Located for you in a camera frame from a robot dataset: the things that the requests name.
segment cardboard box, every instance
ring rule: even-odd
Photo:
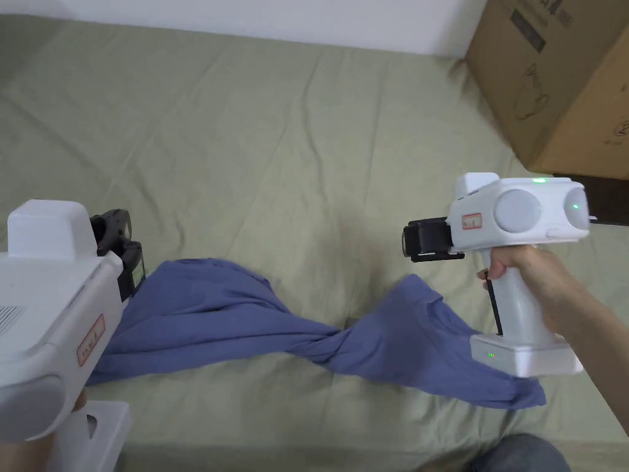
[[[466,59],[527,169],[629,180],[629,0],[488,0]]]

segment white wall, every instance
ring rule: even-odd
[[[0,11],[461,57],[486,0],[0,0]]]

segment knee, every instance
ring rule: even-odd
[[[506,436],[475,458],[470,468],[473,472],[570,472],[555,446],[530,434]]]

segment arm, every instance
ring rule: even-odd
[[[501,277],[507,267],[520,270],[542,306],[546,326],[565,337],[629,435],[629,328],[577,282],[554,254],[530,246],[494,249],[489,279]]]

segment bed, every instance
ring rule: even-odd
[[[26,16],[0,17],[0,217],[28,198],[126,208],[148,270],[220,257],[338,327],[415,272],[491,330],[478,261],[411,264],[406,222],[468,171],[529,175],[459,60]],[[0,229],[6,243],[6,228]],[[553,248],[629,322],[629,229]],[[629,444],[588,376],[505,412],[334,375],[283,354],[89,389],[131,404],[121,471],[460,470],[512,432],[574,471]]]

